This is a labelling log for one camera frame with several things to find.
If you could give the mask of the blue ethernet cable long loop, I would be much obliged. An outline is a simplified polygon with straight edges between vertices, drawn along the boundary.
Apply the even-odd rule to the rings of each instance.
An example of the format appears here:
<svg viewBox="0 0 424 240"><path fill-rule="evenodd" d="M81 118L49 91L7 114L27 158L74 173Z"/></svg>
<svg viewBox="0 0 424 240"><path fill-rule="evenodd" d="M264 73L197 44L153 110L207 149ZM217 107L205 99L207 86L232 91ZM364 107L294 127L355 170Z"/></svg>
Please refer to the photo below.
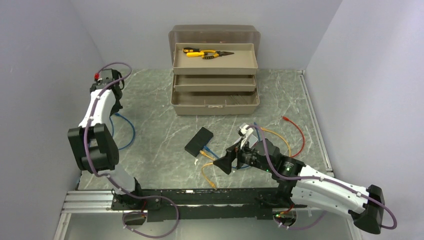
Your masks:
<svg viewBox="0 0 424 240"><path fill-rule="evenodd" d="M218 155L210 150L207 146L205 146L203 149L215 157L215 159L212 161L212 164L227 174L231 172L231 169L239 170L249 167L246 163L237 163L235 166L233 166L233 161L237 158L239 150L236 144L228 147L225 150L225 155L222 157L218 157Z"/></svg>

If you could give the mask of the black network switch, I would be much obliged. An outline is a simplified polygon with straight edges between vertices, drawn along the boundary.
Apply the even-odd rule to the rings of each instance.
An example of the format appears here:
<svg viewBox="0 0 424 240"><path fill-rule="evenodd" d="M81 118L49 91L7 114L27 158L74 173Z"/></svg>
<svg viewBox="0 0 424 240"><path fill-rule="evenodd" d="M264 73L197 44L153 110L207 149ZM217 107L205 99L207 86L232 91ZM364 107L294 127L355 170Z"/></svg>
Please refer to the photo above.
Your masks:
<svg viewBox="0 0 424 240"><path fill-rule="evenodd" d="M200 154L200 151L204 149L213 137L214 134L210 130L205 127L201 127L200 130L185 145L184 150L193 157L197 157Z"/></svg>

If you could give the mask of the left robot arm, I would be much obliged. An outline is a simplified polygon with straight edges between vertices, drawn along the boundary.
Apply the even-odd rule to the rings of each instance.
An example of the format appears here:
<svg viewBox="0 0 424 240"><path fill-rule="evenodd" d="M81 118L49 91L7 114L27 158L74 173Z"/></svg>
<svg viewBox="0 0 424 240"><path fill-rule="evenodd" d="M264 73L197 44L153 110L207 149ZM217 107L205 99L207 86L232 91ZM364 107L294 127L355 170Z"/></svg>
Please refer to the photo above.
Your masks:
<svg viewBox="0 0 424 240"><path fill-rule="evenodd" d="M122 109L124 79L115 69L100 70L91 85L90 103L78 127L67 132L76 164L81 171L106 177L118 201L137 210L144 203L138 181L119 164L119 148L113 139L111 116Z"/></svg>

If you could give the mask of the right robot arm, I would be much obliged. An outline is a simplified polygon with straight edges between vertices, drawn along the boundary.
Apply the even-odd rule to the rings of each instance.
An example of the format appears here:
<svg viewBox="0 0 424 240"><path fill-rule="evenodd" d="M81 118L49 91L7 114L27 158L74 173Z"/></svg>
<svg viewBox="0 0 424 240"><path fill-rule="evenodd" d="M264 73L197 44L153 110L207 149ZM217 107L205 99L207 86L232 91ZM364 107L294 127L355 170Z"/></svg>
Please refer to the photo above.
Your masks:
<svg viewBox="0 0 424 240"><path fill-rule="evenodd" d="M240 142L226 149L223 157L213 161L227 175L237 166L250 167L270 173L278 183L275 193L261 197L273 208L307 205L350 219L362 231L378 235L383 228L383 191L376 185L356 186L330 177L304 162L283 155L268 139L254 148Z"/></svg>

